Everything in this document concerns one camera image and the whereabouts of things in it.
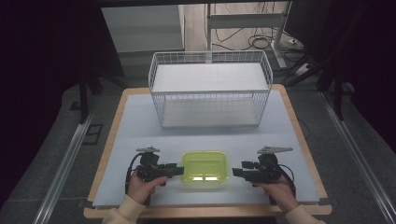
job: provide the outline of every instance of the floor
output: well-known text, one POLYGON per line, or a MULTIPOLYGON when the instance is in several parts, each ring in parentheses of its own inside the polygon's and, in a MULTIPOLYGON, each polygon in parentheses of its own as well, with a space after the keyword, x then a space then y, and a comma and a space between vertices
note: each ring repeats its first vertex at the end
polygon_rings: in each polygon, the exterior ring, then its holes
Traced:
MULTIPOLYGON (((241 7, 240 5, 224 4, 216 7, 218 12, 227 13, 230 10, 234 13, 234 10, 237 9, 248 12, 255 11, 258 5, 247 4, 241 7)), ((281 8, 282 6, 276 5, 274 11, 279 11, 281 8)), ((204 10, 205 7, 201 5, 185 6, 185 14, 189 15, 186 17, 185 50, 205 49, 204 10)), ((272 5, 268 4, 264 10, 272 11, 272 5)), ((246 29, 222 42, 213 36, 213 43, 230 49, 243 49, 248 47, 248 38, 255 32, 255 29, 246 29)), ((264 32, 271 36, 271 29, 259 29, 258 32, 264 32)), ((219 39, 227 38, 232 34, 233 31, 218 31, 219 39)), ((290 37, 286 35, 282 37, 282 44, 285 47, 300 49, 299 43, 292 45, 289 39, 290 37)), ((275 70, 274 83, 282 83, 285 78, 294 78, 294 75, 278 71, 273 53, 270 49, 266 50, 270 64, 275 70)), ((302 54, 295 50, 289 53, 288 66, 292 66, 301 56, 302 54)), ((148 71, 150 53, 121 54, 120 59, 125 73, 125 77, 121 80, 132 87, 147 87, 145 74, 148 71)), ((388 223, 375 201, 373 192, 367 187, 363 174, 354 161, 346 142, 333 122, 320 92, 316 90, 317 79, 318 76, 313 76, 294 87, 287 88, 323 185, 331 199, 332 213, 329 216, 317 216, 317 218, 327 223, 388 223)), ((87 219, 82 213, 84 206, 87 205, 86 199, 106 143, 106 137, 110 131, 122 88, 106 79, 101 78, 100 80, 104 86, 103 93, 97 96, 90 95, 90 100, 96 99, 97 102, 91 126, 101 127, 100 134, 87 134, 83 139, 60 192, 59 200, 56 201, 56 206, 47 220, 48 223, 101 222, 100 219, 87 219)), ((332 90, 325 93, 331 96, 332 90)), ((35 160, 3 206, 0 223, 32 223, 35 220, 51 181, 56 176, 58 167, 78 128, 80 114, 71 106, 77 101, 77 86, 64 93, 63 106, 58 118, 35 160)), ((395 201, 396 177, 392 171, 396 169, 396 155, 359 114, 347 96, 343 98, 343 114, 344 124, 348 127, 356 145, 375 173, 377 182, 381 184, 389 198, 395 201)), ((207 223, 205 220, 194 221, 207 223)), ((230 223, 230 221, 233 223, 264 223, 264 220, 260 218, 216 219, 215 221, 218 223, 230 223)), ((277 217, 276 222, 287 223, 283 217, 277 217)))

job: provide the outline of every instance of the wire rack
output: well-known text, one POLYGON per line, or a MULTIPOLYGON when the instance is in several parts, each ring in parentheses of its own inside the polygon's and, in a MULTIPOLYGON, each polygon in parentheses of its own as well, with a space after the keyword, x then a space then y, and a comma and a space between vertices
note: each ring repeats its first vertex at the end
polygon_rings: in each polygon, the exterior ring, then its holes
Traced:
POLYGON ((258 126, 272 82, 261 50, 158 52, 148 75, 164 128, 258 126))

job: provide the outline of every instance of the yellow plastic container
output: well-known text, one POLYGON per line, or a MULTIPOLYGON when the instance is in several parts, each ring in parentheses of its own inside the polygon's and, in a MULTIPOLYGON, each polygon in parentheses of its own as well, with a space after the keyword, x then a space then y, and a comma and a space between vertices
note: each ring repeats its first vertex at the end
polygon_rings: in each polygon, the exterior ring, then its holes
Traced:
POLYGON ((184 183, 221 183, 228 178, 227 160, 221 151, 191 151, 183 155, 184 183))

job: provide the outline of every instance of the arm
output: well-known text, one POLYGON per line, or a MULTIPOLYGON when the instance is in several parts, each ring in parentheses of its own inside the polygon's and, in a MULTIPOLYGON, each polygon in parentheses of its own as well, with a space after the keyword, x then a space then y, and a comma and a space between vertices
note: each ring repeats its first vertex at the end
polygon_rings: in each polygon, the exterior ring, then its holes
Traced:
POLYGON ((286 219, 290 224, 315 224, 324 223, 312 217, 306 212, 303 205, 299 205, 289 187, 284 176, 274 184, 252 183, 261 187, 266 194, 271 195, 279 206, 280 210, 286 214, 286 219))
POLYGON ((110 209, 103 219, 103 224, 135 224, 139 215, 146 208, 143 203, 147 197, 155 192, 155 187, 166 182, 166 177, 159 177, 148 183, 137 177, 136 172, 131 175, 128 194, 125 195, 119 209, 110 209))

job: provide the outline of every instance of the beige sleeve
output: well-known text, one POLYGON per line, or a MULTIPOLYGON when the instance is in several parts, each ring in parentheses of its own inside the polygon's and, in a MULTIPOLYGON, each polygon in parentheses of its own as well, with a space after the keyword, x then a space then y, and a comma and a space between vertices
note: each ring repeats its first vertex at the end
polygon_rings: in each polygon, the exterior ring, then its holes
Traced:
POLYGON ((112 208, 108 211, 103 224, 135 224, 140 213, 146 208, 145 205, 135 202, 128 195, 125 195, 123 203, 119 209, 112 208))
POLYGON ((305 207, 300 205, 286 214, 286 219, 290 224, 319 224, 325 223, 317 220, 306 212, 305 207))

